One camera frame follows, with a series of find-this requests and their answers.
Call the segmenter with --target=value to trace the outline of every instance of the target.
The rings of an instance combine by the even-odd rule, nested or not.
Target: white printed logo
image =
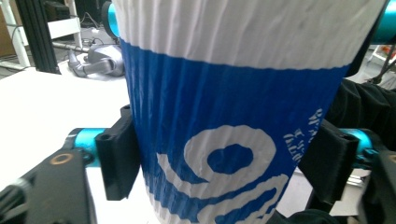
[[[238,144],[251,149],[253,160],[247,167],[243,167],[231,175],[216,173],[207,163],[209,155],[220,148],[226,148]],[[172,169],[166,154],[157,154],[158,162],[163,169],[166,179],[172,183],[178,191],[191,198],[208,199],[219,197],[226,193],[241,189],[245,185],[257,180],[262,176],[276,154],[276,146],[272,138],[260,129],[252,129],[246,125],[229,126],[223,125],[213,130],[204,130],[192,137],[184,147],[184,159],[193,172],[206,180],[205,183],[192,184],[180,179]],[[267,201],[259,211],[252,213],[244,220],[237,223],[265,223],[274,213],[267,210],[277,203],[280,193],[285,188],[289,178],[286,175],[278,175],[259,183],[254,189],[242,192],[232,199],[220,203],[209,204],[198,214],[199,223],[214,223],[217,216],[224,216],[234,209],[242,208],[249,202],[257,199],[265,191],[275,189],[272,199]],[[166,208],[161,207],[160,216],[173,217]],[[187,220],[177,223],[190,223]]]

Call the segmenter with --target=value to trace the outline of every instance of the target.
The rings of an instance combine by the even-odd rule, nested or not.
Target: paper cup
[[[148,195],[208,224],[274,213],[384,1],[114,4]]]

